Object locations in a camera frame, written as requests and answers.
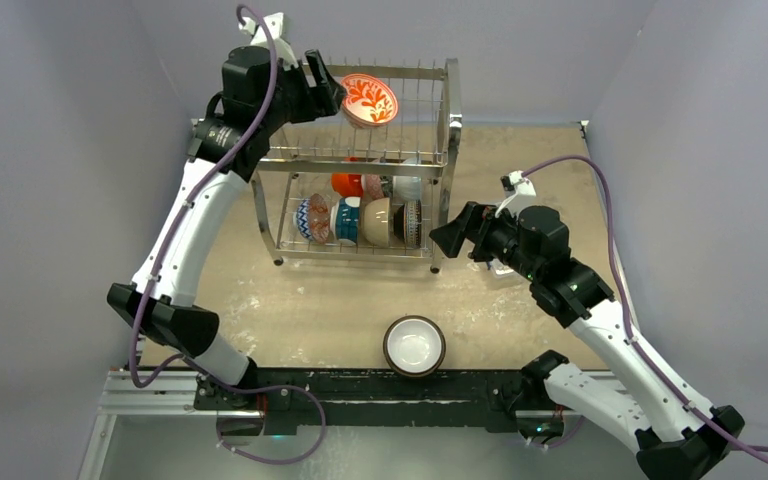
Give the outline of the red floral pattern bowl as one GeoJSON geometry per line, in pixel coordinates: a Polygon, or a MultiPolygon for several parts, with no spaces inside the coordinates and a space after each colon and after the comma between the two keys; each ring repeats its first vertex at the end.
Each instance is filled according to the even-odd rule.
{"type": "Polygon", "coordinates": [[[377,77],[352,73],[340,80],[346,91],[341,110],[356,129],[374,129],[396,119],[400,106],[395,93],[377,77]]]}

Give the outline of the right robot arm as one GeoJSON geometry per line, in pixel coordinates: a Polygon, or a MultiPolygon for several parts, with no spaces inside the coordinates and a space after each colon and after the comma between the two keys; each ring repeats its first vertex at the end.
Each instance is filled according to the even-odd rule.
{"type": "Polygon", "coordinates": [[[430,238],[448,258],[470,241],[472,260],[498,260],[528,280],[537,306],[588,345],[625,389],[603,385],[548,350],[522,370],[529,404],[572,408],[620,440],[649,479],[700,479],[732,451],[726,437],[741,433],[741,414],[714,406],[642,337],[607,283],[572,256],[556,210],[529,206],[513,215],[468,202],[430,238]]]}

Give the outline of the brown-rimmed white bowl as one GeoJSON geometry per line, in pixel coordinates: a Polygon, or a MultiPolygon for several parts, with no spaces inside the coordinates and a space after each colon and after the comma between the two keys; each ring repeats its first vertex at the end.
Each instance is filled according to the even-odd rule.
{"type": "Polygon", "coordinates": [[[386,330],[382,349],[387,365],[408,378],[426,377],[440,368],[447,351],[445,336],[431,319],[408,315],[386,330]]]}

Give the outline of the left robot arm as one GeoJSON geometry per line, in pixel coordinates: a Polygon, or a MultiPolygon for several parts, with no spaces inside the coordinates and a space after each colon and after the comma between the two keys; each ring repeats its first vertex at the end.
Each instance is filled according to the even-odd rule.
{"type": "Polygon", "coordinates": [[[334,116],[346,96],[321,53],[304,60],[263,46],[232,50],[222,89],[192,131],[175,202],[150,253],[128,283],[114,283],[107,303],[130,326],[128,365],[137,365],[140,337],[171,348],[216,379],[232,408],[257,399],[255,363],[219,332],[217,313],[196,306],[207,256],[219,230],[272,136],[284,125],[334,116]]]}

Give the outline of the red geometric pattern bowl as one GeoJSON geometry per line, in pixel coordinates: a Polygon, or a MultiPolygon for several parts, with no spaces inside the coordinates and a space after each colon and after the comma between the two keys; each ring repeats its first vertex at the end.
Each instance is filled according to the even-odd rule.
{"type": "Polygon", "coordinates": [[[326,244],[330,236],[330,205],[319,193],[301,201],[294,213],[299,234],[307,241],[326,244]]]}

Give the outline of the steel two-tier dish rack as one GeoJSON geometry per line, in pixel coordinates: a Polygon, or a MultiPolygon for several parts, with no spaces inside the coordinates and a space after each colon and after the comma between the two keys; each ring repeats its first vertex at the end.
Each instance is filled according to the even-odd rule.
{"type": "Polygon", "coordinates": [[[400,65],[327,60],[326,66],[336,79],[366,74],[382,80],[395,93],[399,111],[380,127],[358,129],[338,113],[286,125],[272,137],[271,149],[251,181],[258,229],[272,263],[306,259],[425,264],[439,273],[443,255],[426,234],[449,219],[463,129],[458,60],[400,65]],[[314,193],[334,202],[334,173],[419,178],[424,234],[414,247],[397,239],[382,247],[366,238],[356,245],[304,239],[293,224],[295,209],[314,193]]]}

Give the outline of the beige speckled bowl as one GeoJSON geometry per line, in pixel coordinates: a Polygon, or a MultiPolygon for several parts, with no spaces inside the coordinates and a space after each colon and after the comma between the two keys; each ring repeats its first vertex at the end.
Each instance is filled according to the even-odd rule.
{"type": "Polygon", "coordinates": [[[390,246],[391,200],[388,197],[371,200],[361,215],[361,230],[365,239],[376,247],[390,246]]]}

